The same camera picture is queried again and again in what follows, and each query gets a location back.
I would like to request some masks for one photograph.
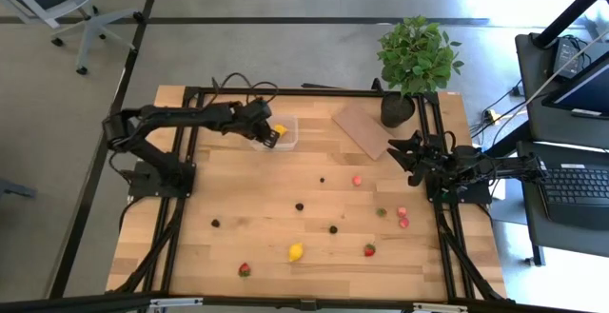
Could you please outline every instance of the white cable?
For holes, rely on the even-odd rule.
[[[599,37],[595,38],[592,42],[590,42],[584,49],[580,50],[577,54],[573,55],[573,57],[571,57],[571,59],[567,62],[565,62],[562,67],[559,68],[559,70],[555,71],[554,74],[552,74],[552,76],[550,76],[544,83],[543,85],[541,85],[540,88],[538,88],[538,90],[533,93],[533,95],[531,95],[531,97],[524,102],[524,104],[522,104],[521,108],[519,108],[516,113],[514,113],[513,116],[511,116],[507,122],[505,122],[500,128],[499,131],[497,131],[497,133],[495,134],[495,138],[493,138],[493,144],[491,145],[494,146],[495,142],[497,141],[497,136],[499,136],[499,134],[501,133],[501,131],[503,130],[503,128],[512,121],[512,119],[514,119],[514,117],[516,117],[523,108],[526,108],[527,105],[529,105],[533,100],[535,100],[535,97],[537,97],[542,91],[543,89],[548,86],[552,80],[554,80],[555,77],[557,77],[557,75],[559,75],[559,73],[565,69],[569,64],[571,64],[571,62],[573,62],[573,60],[577,60],[578,57],[580,57],[580,55],[582,55],[588,48],[592,47],[593,44],[597,43],[598,40],[600,40],[604,35],[606,35],[609,32],[609,29],[605,30]]]

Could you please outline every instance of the gray floor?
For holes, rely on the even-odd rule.
[[[492,27],[445,29],[460,47],[465,66],[450,90],[463,93],[470,124],[480,111],[520,79],[514,37],[547,25],[571,0],[156,0],[153,17],[209,16],[403,16],[489,18]],[[145,0],[95,0],[104,11],[141,8]],[[606,2],[587,15],[606,27]],[[9,15],[0,9],[1,15]],[[134,26],[112,26],[132,36]],[[129,85],[125,107],[150,103],[159,85],[207,86],[210,78],[240,71],[254,81],[282,87],[303,82],[368,88],[379,76],[376,41],[390,27],[362,25],[150,25]],[[585,29],[569,30],[590,39]],[[63,49],[49,43],[45,26],[0,24],[0,177],[36,187],[33,200],[0,203],[0,301],[42,298],[59,245],[100,137],[127,51],[96,41],[90,75],[74,73],[74,37]],[[520,99],[496,106],[504,112]],[[488,147],[493,130],[484,144]],[[117,164],[132,165],[119,157]],[[117,238],[126,185],[104,170],[68,295],[103,292]],[[519,303],[606,310],[600,291],[609,260],[548,250],[548,266],[531,268],[525,226],[495,224],[508,295]],[[215,312],[226,311],[214,309]],[[258,311],[261,308],[244,309]]]

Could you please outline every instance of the wooden table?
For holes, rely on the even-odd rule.
[[[184,90],[159,87],[155,105],[179,107]],[[439,95],[444,129],[453,131],[459,144],[470,144],[461,96]],[[216,102],[235,100],[244,101],[245,96],[220,95]],[[332,115],[349,102],[380,121],[380,98],[275,98],[270,103],[273,114],[298,116],[299,142],[289,152],[255,151],[239,135],[200,129],[194,154],[198,170],[186,203],[171,294],[446,299],[438,230],[424,185],[408,186],[408,174],[387,153],[372,161],[332,121]],[[431,109],[427,115],[433,133]],[[388,131],[396,138],[409,138],[419,128],[415,114]],[[148,139],[169,151],[174,131],[158,129]],[[361,186],[351,184],[355,175],[362,176]],[[159,202],[146,198],[127,213],[108,289],[122,284],[148,252]],[[304,205],[303,211],[295,209],[297,203]],[[398,226],[398,206],[408,209],[407,229]],[[378,207],[386,208],[386,217],[376,215]],[[505,295],[488,217],[474,205],[460,208],[469,256],[495,290]],[[220,221],[219,228],[211,226],[213,219]],[[335,235],[328,233],[332,225],[338,227]],[[288,248],[298,242],[304,244],[304,256],[290,263]],[[377,247],[377,253],[366,258],[363,246],[368,243]],[[163,259],[161,255],[153,288],[160,286]],[[454,255],[452,259],[458,293],[463,295],[459,263]],[[246,279],[237,275],[243,262],[252,268]]]

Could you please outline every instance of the plastic container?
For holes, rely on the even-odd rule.
[[[298,143],[298,118],[295,115],[273,115],[267,121],[270,128],[274,129],[276,124],[280,124],[287,128],[287,132],[279,137],[277,144],[272,149],[256,141],[251,141],[251,146],[258,151],[290,151],[294,149]]]

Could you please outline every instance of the black plant pot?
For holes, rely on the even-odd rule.
[[[381,101],[381,122],[386,127],[398,127],[415,114],[415,102],[408,95],[391,92]]]

